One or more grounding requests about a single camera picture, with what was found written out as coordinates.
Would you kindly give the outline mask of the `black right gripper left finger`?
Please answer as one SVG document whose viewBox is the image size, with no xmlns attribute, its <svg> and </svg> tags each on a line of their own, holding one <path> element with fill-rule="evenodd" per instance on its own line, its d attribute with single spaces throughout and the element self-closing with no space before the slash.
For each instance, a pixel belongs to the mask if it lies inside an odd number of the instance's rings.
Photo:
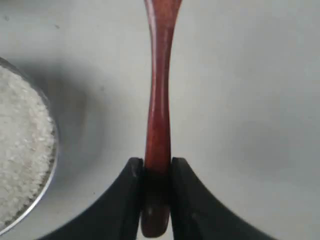
<svg viewBox="0 0 320 240">
<path fill-rule="evenodd" d="M 130 158 L 113 184 L 76 218 L 43 240 L 135 240 L 141 211 L 143 160 Z"/>
</svg>

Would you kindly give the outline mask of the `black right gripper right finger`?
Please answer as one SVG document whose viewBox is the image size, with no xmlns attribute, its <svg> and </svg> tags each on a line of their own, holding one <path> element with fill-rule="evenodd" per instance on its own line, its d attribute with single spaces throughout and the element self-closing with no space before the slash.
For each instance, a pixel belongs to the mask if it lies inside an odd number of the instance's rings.
<svg viewBox="0 0 320 240">
<path fill-rule="evenodd" d="M 317 240 L 319 165 L 208 167 L 200 180 L 188 162 L 171 163 L 171 219 L 176 240 Z"/>
</svg>

